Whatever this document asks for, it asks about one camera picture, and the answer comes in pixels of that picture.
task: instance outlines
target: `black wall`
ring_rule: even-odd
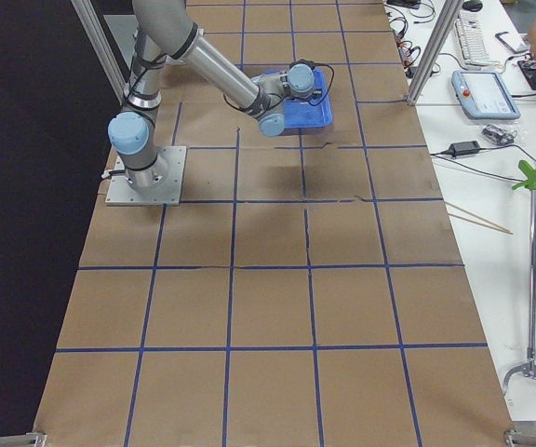
[[[118,108],[70,0],[0,1],[0,436],[33,427]]]

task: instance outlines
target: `power adapter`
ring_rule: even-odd
[[[437,75],[438,73],[439,72],[435,72],[435,71],[432,70],[429,75],[431,77],[433,75]],[[417,65],[410,65],[405,70],[405,76],[407,77],[407,79],[412,79],[413,77],[415,77],[416,74],[417,74]]]
[[[444,152],[440,152],[441,156],[452,156],[457,158],[459,156],[473,156],[481,151],[481,146],[478,142],[453,142],[448,149]]]

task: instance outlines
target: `metal bracket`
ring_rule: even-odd
[[[107,205],[179,205],[187,149],[185,146],[161,146],[157,149],[158,156],[168,165],[168,172],[163,182],[150,188],[136,190],[131,187],[125,176],[113,176],[107,193]],[[114,169],[123,168],[123,162],[118,157]]]
[[[4,436],[0,438],[0,447],[45,447],[47,435],[44,433],[27,433],[26,435]]]
[[[536,447],[536,435],[525,435],[518,431],[510,430],[506,431],[504,436],[508,447],[515,447],[516,445]]]

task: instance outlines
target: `metal base plate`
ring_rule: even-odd
[[[185,146],[158,147],[158,156],[163,158],[168,165],[165,180],[150,188],[136,190],[131,187],[123,175],[113,176],[107,193],[107,205],[179,205],[186,155],[187,149]],[[114,169],[123,168],[123,162],[118,156]]]

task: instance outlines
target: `blue tray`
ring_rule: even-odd
[[[322,97],[313,98],[311,102],[318,103],[326,95],[328,83],[324,74],[317,68],[314,69],[314,88],[322,90]],[[319,105],[310,105],[306,101],[284,100],[285,129],[310,129],[324,128],[332,124],[332,110],[330,98],[327,96]]]

